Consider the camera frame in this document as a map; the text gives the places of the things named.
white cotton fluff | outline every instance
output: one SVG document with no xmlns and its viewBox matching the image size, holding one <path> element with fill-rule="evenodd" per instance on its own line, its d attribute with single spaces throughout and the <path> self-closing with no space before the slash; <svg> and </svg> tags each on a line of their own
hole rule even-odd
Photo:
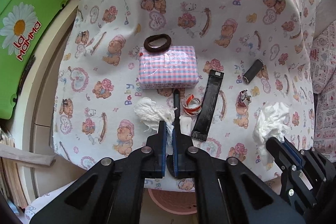
<svg viewBox="0 0 336 224">
<path fill-rule="evenodd" d="M 134 112 L 149 129 L 153 129 L 156 132 L 159 130 L 159 122 L 162 120 L 165 121 L 168 133 L 167 144 L 172 144 L 174 129 L 172 123 L 175 119 L 174 109 L 157 105 L 150 98 L 143 97 L 134 106 Z"/>
<path fill-rule="evenodd" d="M 289 133 L 289 126 L 284 122 L 289 121 L 289 106 L 284 103 L 266 103 L 260 110 L 257 124 L 252 133 L 253 140 L 257 143 L 259 156 L 264 166 L 274 161 L 266 149 L 266 141 L 277 138 L 281 143 L 284 136 Z"/>
</svg>

red and white tape roll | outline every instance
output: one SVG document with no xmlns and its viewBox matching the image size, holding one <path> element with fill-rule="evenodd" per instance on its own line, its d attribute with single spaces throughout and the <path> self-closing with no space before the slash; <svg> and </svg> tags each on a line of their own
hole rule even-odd
<svg viewBox="0 0 336 224">
<path fill-rule="evenodd" d="M 184 112 L 187 115 L 194 116 L 201 112 L 201 100 L 189 94 L 182 102 Z"/>
</svg>

pink plaid box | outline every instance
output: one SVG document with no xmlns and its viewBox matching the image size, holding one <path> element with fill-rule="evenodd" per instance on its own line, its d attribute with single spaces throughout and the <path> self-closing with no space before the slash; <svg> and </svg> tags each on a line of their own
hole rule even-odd
<svg viewBox="0 0 336 224">
<path fill-rule="evenodd" d="M 139 82 L 143 89 L 193 88 L 198 70 L 192 46 L 172 46 L 165 52 L 148 52 L 141 48 Z"/>
</svg>

wooden stick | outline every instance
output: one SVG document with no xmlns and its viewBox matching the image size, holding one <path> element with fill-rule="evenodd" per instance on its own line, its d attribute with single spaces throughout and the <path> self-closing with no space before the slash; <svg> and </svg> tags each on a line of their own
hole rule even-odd
<svg viewBox="0 0 336 224">
<path fill-rule="evenodd" d="M 50 166 L 55 158 L 55 155 L 50 156 L 35 154 L 0 143 L 0 157 L 10 160 L 19 160 L 31 164 Z"/>
</svg>

white patterned cloth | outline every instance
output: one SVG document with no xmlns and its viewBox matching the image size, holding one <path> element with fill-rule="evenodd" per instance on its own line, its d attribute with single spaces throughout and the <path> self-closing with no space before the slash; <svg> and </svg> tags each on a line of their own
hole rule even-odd
<svg viewBox="0 0 336 224">
<path fill-rule="evenodd" d="M 311 78 L 318 93 L 314 147 L 331 162 L 336 161 L 336 22 L 313 41 Z"/>
<path fill-rule="evenodd" d="M 283 102 L 291 106 L 288 140 L 298 149 L 313 145 L 314 30 L 315 0 L 81 0 L 60 65 L 55 151 L 89 169 L 145 144 L 149 133 L 134 104 L 149 97 L 173 107 L 173 98 L 172 89 L 139 87 L 140 48 L 147 37 L 165 33 L 172 45 L 195 48 L 199 83 L 181 90 L 182 98 L 204 97 L 210 69 L 225 73 L 207 142 L 194 145 L 221 159 L 235 156 L 263 181 L 272 179 L 281 172 L 260 162 L 253 128 L 264 102 Z M 265 66 L 246 85 L 242 75 L 258 58 Z M 248 107 L 237 101 L 245 89 L 252 95 Z M 161 180 L 146 179 L 145 187 L 194 190 L 192 180 L 168 172 Z"/>
</svg>

